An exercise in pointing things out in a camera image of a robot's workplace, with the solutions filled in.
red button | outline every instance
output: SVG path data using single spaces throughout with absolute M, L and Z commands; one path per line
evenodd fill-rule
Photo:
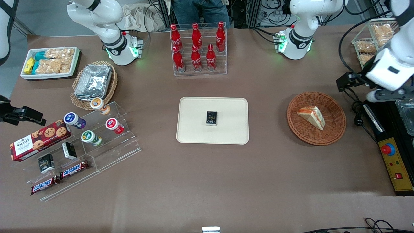
M 386 155 L 389 155 L 392 152 L 391 147 L 389 145 L 381 146 L 381 151 Z

small jar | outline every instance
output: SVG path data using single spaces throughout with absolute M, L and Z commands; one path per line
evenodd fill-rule
M 124 131 L 124 126 L 115 118 L 109 118 L 105 125 L 107 129 L 114 131 L 116 134 L 121 134 Z
M 63 118 L 63 121 L 68 125 L 73 125 L 78 129 L 82 129 L 86 126 L 86 121 L 80 118 L 76 113 L 69 112 Z
M 111 107 L 109 107 L 108 105 L 106 105 L 104 103 L 104 100 L 101 98 L 94 98 L 93 100 L 91 100 L 91 108 L 93 108 L 94 110 L 99 111 L 102 115 L 106 115 L 109 113 L 109 111 L 111 110 Z
M 102 143 L 102 138 L 90 130 L 83 132 L 81 139 L 83 142 L 90 143 L 93 146 L 99 146 Z

red cookie box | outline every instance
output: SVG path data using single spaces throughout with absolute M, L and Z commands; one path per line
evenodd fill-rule
M 21 162 L 72 135 L 62 119 L 10 144 L 12 160 Z

small black box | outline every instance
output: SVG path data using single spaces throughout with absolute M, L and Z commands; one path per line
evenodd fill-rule
M 62 143 L 63 152 L 65 153 L 65 157 L 68 159 L 76 159 L 76 151 L 75 146 L 72 143 L 64 142 Z
M 40 157 L 37 161 L 39 162 L 40 173 L 42 174 L 55 169 L 55 162 L 53 161 L 53 156 L 51 154 Z
M 217 112 L 207 112 L 206 125 L 217 125 Z

yellow control panel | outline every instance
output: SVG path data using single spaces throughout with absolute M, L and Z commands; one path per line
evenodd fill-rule
M 394 138 L 378 142 L 395 191 L 414 190 Z

